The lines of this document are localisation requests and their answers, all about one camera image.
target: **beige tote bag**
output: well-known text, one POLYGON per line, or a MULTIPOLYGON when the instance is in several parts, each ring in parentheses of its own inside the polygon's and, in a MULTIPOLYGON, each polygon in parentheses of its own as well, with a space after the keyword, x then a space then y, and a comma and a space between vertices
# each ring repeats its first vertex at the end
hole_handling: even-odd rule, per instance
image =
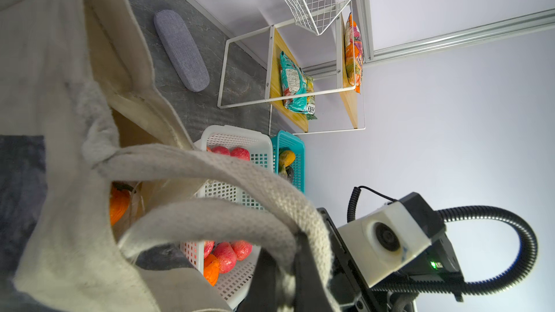
POLYGON ((292 310, 300 233, 326 287, 332 254, 316 209, 275 174, 193 149, 153 85, 127 0, 0 0, 0 22, 0 134, 42 135, 46 153, 48 193, 14 277, 19 291, 62 311, 225 311, 195 269, 147 271, 130 258, 174 241, 245 239, 279 266, 276 303, 292 310), (194 199, 207 178, 246 190, 268 212, 194 199), (145 198, 118 242, 111 181, 143 181, 145 198), (207 209, 217 224, 199 216, 207 209))

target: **snack bag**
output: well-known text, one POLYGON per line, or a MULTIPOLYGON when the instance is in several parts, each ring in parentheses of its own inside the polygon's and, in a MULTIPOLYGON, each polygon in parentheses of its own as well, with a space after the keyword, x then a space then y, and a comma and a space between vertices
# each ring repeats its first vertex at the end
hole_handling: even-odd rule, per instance
MULTIPOLYGON (((304 75, 298 66, 293 63, 291 59, 282 51, 280 55, 281 64, 281 91, 284 96, 295 94, 306 94, 307 90, 307 76, 304 75)), ((310 92, 314 92, 314 85, 312 84, 312 77, 310 78, 310 92)), ((294 99, 283 100, 283 106, 293 112, 300 114, 314 114, 315 111, 314 96, 301 97, 294 99)))
POLYGON ((355 91, 360 93, 360 81, 362 80, 362 39, 356 22, 349 15, 349 20, 345 25, 345 68, 347 79, 351 86, 355 86, 355 91))

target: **gray fabric case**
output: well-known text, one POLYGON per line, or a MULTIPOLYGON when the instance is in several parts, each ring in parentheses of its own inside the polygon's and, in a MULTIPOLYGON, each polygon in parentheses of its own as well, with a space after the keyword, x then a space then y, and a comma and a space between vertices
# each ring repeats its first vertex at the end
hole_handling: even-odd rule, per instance
POLYGON ((200 92, 210 83, 210 76, 187 25, 173 10, 154 15, 154 26, 179 78, 187 89, 200 92))

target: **red apple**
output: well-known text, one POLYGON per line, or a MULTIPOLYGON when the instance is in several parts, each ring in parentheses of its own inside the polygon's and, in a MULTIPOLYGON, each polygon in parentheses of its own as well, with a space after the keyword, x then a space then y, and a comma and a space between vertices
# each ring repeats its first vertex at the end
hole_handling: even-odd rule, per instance
POLYGON ((237 255, 237 260, 241 261, 249 256, 250 252, 253 251, 253 245, 245 240, 239 240, 232 242, 233 252, 237 255))
POLYGON ((231 152, 231 156, 250 162, 250 153, 244 148, 237 147, 231 152))
POLYGON ((212 148, 212 152, 218 153, 220 155, 229 156, 229 150, 226 149, 224 146, 216 146, 212 148))
POLYGON ((208 257, 208 254, 210 254, 210 252, 212 252, 213 248, 214 248, 214 241, 205 241, 204 242, 204 259, 206 259, 206 257, 208 257))
POLYGON ((217 245, 212 254, 214 254, 220 262, 220 274, 230 272, 235 267, 235 263, 237 263, 237 255, 229 242, 222 242, 217 245))

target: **coiled black cable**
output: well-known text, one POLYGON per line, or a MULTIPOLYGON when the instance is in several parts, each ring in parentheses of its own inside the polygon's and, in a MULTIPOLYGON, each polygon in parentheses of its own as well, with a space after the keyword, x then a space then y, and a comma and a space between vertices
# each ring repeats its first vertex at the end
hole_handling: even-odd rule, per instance
MULTIPOLYGON (((355 187, 347 208, 347 222, 355 220, 356 205, 361 188, 368 189, 389 200, 395 200, 363 185, 355 187)), ((371 290, 398 293, 487 295, 514 287, 532 271, 532 267, 534 267, 538 257, 538 241, 530 225, 517 214, 493 206, 454 207, 437 212, 445 223, 469 219, 493 219, 509 224, 517 232, 518 240, 520 241, 517 258, 503 273, 485 281, 447 283, 444 281, 409 281, 397 277, 388 277, 370 288, 371 290)))

